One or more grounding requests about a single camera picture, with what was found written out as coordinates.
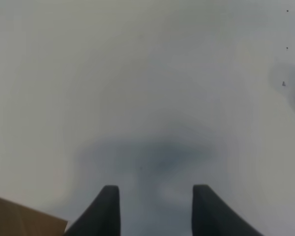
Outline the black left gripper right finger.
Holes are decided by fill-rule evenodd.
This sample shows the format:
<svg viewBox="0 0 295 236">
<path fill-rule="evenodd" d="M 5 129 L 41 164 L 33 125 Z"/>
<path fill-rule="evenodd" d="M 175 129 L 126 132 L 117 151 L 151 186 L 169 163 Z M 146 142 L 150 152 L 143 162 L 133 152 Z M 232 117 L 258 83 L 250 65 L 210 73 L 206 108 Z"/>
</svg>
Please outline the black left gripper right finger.
<svg viewBox="0 0 295 236">
<path fill-rule="evenodd" d="M 260 236 L 261 234 L 237 215 L 208 185 L 194 185 L 192 235 Z"/>
</svg>

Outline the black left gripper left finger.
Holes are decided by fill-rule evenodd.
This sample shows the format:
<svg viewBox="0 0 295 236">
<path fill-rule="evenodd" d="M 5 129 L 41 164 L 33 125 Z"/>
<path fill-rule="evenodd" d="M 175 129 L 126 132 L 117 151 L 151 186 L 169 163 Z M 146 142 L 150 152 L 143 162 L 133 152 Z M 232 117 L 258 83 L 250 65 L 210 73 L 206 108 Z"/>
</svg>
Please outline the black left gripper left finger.
<svg viewBox="0 0 295 236">
<path fill-rule="evenodd" d="M 116 185 L 106 185 L 65 236 L 119 236 L 120 197 Z"/>
</svg>

